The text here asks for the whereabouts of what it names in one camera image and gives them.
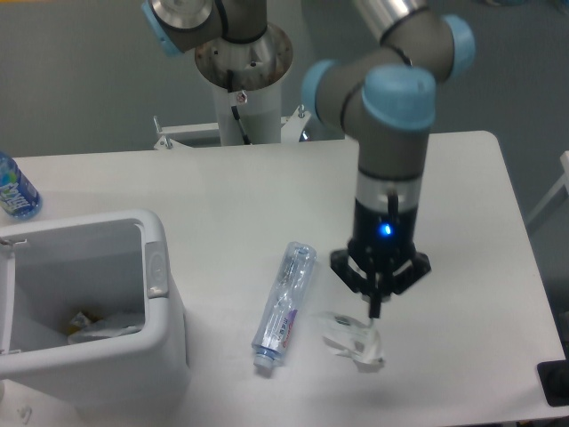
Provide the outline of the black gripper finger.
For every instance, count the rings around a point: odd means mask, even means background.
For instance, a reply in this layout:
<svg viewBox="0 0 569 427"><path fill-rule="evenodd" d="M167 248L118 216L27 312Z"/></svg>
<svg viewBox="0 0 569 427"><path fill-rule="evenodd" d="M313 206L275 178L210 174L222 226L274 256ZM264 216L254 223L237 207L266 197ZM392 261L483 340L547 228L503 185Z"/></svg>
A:
<svg viewBox="0 0 569 427"><path fill-rule="evenodd" d="M377 318L377 286L374 275L361 270L349 255L347 249L330 253L330 267L340 280L354 293L368 303L368 318Z"/></svg>
<svg viewBox="0 0 569 427"><path fill-rule="evenodd" d="M431 272L427 255L415 252L412 256L397 264L390 254L375 256L375 317L381 315L381 304L392 294L400 295L417 281Z"/></svg>

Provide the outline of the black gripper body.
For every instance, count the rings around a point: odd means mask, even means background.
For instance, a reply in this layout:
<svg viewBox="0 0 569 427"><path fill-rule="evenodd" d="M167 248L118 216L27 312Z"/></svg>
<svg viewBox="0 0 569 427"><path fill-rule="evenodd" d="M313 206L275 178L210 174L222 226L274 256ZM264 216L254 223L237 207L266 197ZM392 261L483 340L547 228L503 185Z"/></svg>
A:
<svg viewBox="0 0 569 427"><path fill-rule="evenodd" d="M357 181L349 266L362 277L398 274L413 263L420 193L419 180Z"/></svg>

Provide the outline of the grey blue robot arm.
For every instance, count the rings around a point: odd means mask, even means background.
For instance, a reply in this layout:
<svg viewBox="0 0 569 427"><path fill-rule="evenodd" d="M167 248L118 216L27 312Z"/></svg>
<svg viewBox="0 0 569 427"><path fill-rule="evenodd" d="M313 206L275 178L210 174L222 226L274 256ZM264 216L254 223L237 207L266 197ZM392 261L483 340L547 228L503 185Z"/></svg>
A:
<svg viewBox="0 0 569 427"><path fill-rule="evenodd" d="M437 85L475 57L468 23L425 1L359 1L377 48L347 65L322 60L301 102L323 125L358 143L354 226L331 253L332 270L377 318L392 294L429 273L413 234ZM212 86L223 145L280 142L279 85L292 65L288 36L263 1L146 1L142 12L164 52L192 52Z"/></svg>

